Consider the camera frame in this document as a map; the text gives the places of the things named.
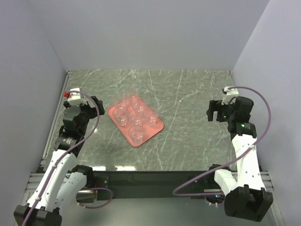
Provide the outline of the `clear glass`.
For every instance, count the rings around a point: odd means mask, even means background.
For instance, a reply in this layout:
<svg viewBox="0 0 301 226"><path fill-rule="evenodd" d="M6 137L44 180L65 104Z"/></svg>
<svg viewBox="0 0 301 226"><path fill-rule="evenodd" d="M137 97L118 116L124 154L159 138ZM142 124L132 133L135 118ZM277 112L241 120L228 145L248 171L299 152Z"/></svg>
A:
<svg viewBox="0 0 301 226"><path fill-rule="evenodd" d="M146 107L146 102L142 99L133 102L133 110L140 116L144 116L144 111Z"/></svg>
<svg viewBox="0 0 301 226"><path fill-rule="evenodd" d="M118 113L123 113L127 111L128 107L128 100L127 99L122 99L114 103L115 109L117 110Z"/></svg>
<svg viewBox="0 0 301 226"><path fill-rule="evenodd" d="M120 126L125 126L128 124L128 113L125 107L116 107L113 110L113 116Z"/></svg>
<svg viewBox="0 0 301 226"><path fill-rule="evenodd" d="M133 126L142 126L143 118L141 116L130 116L129 121Z"/></svg>
<svg viewBox="0 0 301 226"><path fill-rule="evenodd" d="M146 119L146 124L148 126L155 126L157 124L158 119L158 109L155 107L145 107L143 115Z"/></svg>
<svg viewBox="0 0 301 226"><path fill-rule="evenodd" d="M135 104L139 97L139 89L137 87L128 87L125 90L126 98L131 105Z"/></svg>

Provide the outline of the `clear glass edge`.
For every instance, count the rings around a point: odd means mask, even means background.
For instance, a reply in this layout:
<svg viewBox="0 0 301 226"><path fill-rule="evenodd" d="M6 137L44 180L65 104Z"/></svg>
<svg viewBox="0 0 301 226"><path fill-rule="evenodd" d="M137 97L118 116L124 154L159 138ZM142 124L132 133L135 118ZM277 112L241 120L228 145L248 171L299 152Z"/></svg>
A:
<svg viewBox="0 0 301 226"><path fill-rule="evenodd" d="M129 131L128 134L133 141L134 144L140 145L143 143L144 140L144 128L142 125L133 125Z"/></svg>

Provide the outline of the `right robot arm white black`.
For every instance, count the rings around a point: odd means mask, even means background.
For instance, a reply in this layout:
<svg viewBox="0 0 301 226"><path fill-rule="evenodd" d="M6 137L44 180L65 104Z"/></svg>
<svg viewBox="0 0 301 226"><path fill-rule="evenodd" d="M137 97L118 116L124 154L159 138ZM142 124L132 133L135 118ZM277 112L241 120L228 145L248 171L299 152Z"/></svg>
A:
<svg viewBox="0 0 301 226"><path fill-rule="evenodd" d="M226 167L207 176L208 185L224 193L224 210L229 217L260 222L273 203L273 195L262 181L257 158L257 132L250 123L253 101L246 97L232 97L228 103L211 100L206 112L208 121L217 112L218 122L227 122L237 158L237 177Z"/></svg>

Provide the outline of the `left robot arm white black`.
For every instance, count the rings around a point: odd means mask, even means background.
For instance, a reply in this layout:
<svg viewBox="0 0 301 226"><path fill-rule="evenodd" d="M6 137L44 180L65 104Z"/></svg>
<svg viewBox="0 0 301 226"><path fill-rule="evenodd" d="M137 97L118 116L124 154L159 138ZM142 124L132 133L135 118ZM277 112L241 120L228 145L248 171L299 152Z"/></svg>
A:
<svg viewBox="0 0 301 226"><path fill-rule="evenodd" d="M89 135L86 134L91 119L104 115L103 102L92 96L91 107L83 100L80 91L65 94L63 126L55 142L55 149L47 170L26 204L18 205L14 217L19 226L59 226L66 208L76 203L81 189L95 186L93 169L77 165L78 154Z"/></svg>

